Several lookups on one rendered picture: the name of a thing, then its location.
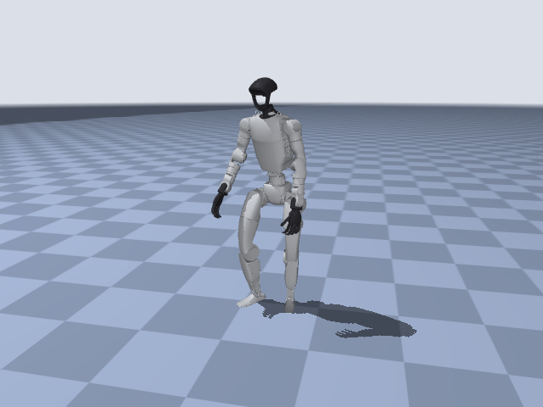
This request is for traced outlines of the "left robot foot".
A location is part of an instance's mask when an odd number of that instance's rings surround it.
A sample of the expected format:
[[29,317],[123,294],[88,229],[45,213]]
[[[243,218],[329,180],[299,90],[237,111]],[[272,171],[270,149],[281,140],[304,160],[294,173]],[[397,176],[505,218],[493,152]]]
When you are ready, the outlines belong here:
[[295,306],[295,299],[293,301],[291,298],[289,298],[289,300],[285,301],[285,305],[284,305],[285,312],[292,313],[294,311],[294,306]]

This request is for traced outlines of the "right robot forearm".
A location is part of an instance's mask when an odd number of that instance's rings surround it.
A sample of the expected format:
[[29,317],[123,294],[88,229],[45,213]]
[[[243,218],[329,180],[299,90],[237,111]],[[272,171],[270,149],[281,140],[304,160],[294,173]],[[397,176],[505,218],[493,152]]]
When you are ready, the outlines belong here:
[[[234,151],[233,151],[233,153],[234,153]],[[233,153],[232,153],[232,156],[233,156]],[[223,182],[222,182],[222,183],[225,182],[227,184],[227,189],[225,191],[226,193],[231,191],[232,184],[234,183],[235,178],[237,176],[237,173],[238,173],[238,171],[240,170],[240,167],[241,167],[240,165],[238,165],[238,163],[235,163],[233,161],[234,160],[232,160],[232,157],[231,157],[230,162],[228,164],[227,172],[226,172],[226,174],[224,176],[224,179],[223,179]],[[221,186],[221,184],[220,184],[220,186]]]

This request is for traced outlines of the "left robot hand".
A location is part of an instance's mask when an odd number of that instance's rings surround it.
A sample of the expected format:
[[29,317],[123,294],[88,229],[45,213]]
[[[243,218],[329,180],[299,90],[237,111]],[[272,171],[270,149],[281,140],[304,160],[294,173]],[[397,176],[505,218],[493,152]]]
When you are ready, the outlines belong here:
[[296,207],[295,202],[296,202],[296,198],[292,198],[291,204],[290,204],[290,208],[292,210],[289,212],[287,219],[281,224],[281,226],[283,226],[288,221],[287,229],[282,232],[284,234],[286,233],[286,235],[297,234],[300,230],[300,222],[301,222],[300,210],[302,210],[303,205],[301,207]]

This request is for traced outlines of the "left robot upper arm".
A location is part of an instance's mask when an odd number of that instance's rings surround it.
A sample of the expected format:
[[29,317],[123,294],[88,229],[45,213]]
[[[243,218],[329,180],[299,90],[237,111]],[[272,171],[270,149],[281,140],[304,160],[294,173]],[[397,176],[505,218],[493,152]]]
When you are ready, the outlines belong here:
[[302,125],[298,120],[283,118],[281,119],[283,133],[288,136],[288,142],[291,151],[294,153],[294,158],[290,160],[289,167],[295,171],[294,161],[298,158],[302,158],[305,161],[305,150],[302,141]]

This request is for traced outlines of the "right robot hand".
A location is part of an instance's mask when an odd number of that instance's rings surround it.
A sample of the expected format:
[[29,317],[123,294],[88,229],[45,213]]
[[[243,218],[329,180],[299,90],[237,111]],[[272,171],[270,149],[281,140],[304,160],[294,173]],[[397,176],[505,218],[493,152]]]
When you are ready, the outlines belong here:
[[212,205],[212,208],[211,208],[212,214],[217,219],[221,217],[219,215],[219,208],[221,206],[223,197],[227,196],[227,193],[225,192],[226,189],[227,189],[227,184],[224,182],[224,183],[221,184],[220,188],[218,189],[218,194],[216,195],[216,197],[214,199],[214,202],[213,202],[213,205]]

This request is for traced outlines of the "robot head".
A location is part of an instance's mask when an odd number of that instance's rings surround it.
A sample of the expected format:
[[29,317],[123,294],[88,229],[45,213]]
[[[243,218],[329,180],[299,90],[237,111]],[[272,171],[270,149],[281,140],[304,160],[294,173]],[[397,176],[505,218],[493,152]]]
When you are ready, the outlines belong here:
[[[272,104],[269,104],[271,93],[276,90],[277,90],[276,82],[266,77],[263,77],[254,81],[252,85],[249,87],[249,92],[252,95],[255,107],[259,111],[262,111],[262,114],[260,114],[261,119],[268,119],[274,116],[275,114],[273,115],[268,114],[272,111],[277,114],[277,111],[273,108]],[[263,97],[266,97],[265,104],[259,105],[256,101],[256,97],[255,97],[256,95],[261,95]]]

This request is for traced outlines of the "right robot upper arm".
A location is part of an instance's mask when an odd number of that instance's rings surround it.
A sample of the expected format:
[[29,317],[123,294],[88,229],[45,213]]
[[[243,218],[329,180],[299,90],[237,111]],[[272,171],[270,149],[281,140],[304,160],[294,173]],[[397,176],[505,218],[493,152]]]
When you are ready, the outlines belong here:
[[232,160],[239,162],[240,164],[247,159],[247,154],[245,152],[251,138],[249,130],[250,119],[251,117],[243,118],[239,123],[237,149],[233,153]]

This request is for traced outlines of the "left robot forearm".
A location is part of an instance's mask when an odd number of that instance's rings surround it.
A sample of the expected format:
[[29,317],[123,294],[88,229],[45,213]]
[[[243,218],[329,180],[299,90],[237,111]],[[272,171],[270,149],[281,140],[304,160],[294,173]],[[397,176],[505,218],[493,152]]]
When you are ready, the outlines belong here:
[[306,165],[302,158],[298,158],[294,161],[295,172],[293,178],[292,198],[296,198],[295,206],[301,207],[304,203],[305,195],[305,179],[306,179]]

